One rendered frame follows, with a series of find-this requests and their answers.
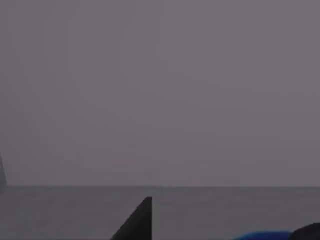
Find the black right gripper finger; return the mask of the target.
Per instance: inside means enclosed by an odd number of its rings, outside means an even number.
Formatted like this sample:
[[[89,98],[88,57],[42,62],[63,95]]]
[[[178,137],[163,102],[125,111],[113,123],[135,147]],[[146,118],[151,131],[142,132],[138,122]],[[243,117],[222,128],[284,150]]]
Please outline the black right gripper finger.
[[[153,198],[147,196],[110,240],[153,240]]]

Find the blue and black object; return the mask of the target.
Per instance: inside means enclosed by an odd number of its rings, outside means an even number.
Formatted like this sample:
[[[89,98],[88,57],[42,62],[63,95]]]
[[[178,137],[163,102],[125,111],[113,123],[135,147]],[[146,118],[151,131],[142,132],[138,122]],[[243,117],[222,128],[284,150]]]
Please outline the blue and black object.
[[[258,231],[232,240],[320,240],[320,222],[308,224],[294,231]]]

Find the grey upright object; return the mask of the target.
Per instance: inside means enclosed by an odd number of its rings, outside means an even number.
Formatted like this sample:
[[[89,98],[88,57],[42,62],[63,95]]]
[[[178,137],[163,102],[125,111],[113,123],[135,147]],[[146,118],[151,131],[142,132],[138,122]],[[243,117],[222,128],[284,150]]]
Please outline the grey upright object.
[[[7,176],[6,176],[6,169],[5,169],[2,153],[0,152],[0,195],[4,192],[7,185],[8,185],[8,182],[7,182]]]

